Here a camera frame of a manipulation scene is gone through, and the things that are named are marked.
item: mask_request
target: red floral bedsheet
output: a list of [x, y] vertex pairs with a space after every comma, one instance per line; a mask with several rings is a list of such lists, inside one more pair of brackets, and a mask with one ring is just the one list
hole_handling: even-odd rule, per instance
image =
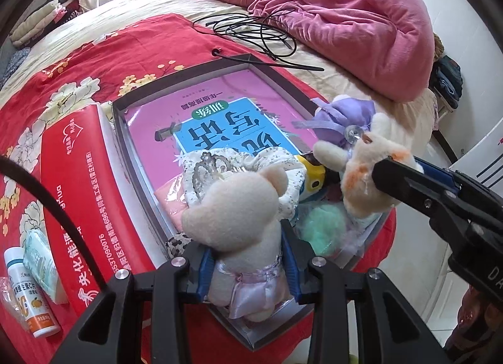
[[[0, 110], [3, 129], [0, 153], [40, 178], [43, 132], [57, 120], [93, 101], [102, 103], [107, 109], [108, 102], [134, 88], [216, 59], [211, 54], [216, 47], [231, 56], [251, 52], [232, 41], [200, 34], [192, 28], [192, 23], [175, 14], [148, 18], [104, 34], [34, 75], [5, 104]], [[278, 70], [309, 97], [319, 96], [286, 70]], [[2, 254], [6, 248], [22, 245], [26, 232], [34, 227], [45, 229], [41, 204], [16, 182], [0, 178]], [[368, 267], [386, 257], [393, 237], [394, 223], [391, 221], [367, 252], [372, 261]], [[0, 276], [6, 275], [6, 266], [0, 263]], [[0, 309], [0, 324], [28, 364], [49, 362], [77, 318], [69, 305], [51, 306], [63, 331], [48, 339], [35, 339], [24, 333], [12, 317]], [[300, 340], [310, 335], [312, 323], [312, 318], [308, 317], [259, 352], [250, 353], [204, 306], [189, 306], [187, 315], [195, 364], [234, 363], [237, 357], [242, 363], [280, 364]]]

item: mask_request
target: purple ribbon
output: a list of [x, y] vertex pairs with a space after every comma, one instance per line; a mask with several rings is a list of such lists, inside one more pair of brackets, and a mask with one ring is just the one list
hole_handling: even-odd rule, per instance
[[296, 129], [313, 129], [320, 140], [328, 141], [345, 148], [348, 141], [344, 130], [349, 125], [357, 125], [363, 130], [370, 130], [372, 116], [376, 113], [374, 102], [353, 97], [325, 103], [320, 98], [311, 99], [321, 110], [312, 120], [293, 121]]

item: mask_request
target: vitamin c bottle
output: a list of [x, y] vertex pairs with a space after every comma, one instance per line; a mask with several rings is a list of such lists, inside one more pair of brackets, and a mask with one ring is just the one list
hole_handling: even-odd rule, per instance
[[7, 249], [3, 257], [8, 277], [21, 311], [34, 337], [49, 337], [61, 329], [54, 318], [42, 290], [23, 265], [24, 249]]

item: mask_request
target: white chair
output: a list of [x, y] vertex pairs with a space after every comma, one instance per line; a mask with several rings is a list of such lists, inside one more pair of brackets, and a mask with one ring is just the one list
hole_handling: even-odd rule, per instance
[[503, 197], [503, 119], [450, 169], [469, 175]]

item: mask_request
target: green fluffy ball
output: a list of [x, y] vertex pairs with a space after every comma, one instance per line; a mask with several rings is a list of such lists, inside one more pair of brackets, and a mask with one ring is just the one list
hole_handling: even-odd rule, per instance
[[331, 256], [340, 248], [346, 233], [345, 212], [333, 202], [318, 202], [310, 208], [299, 216], [296, 226], [300, 238], [311, 244], [316, 255]]

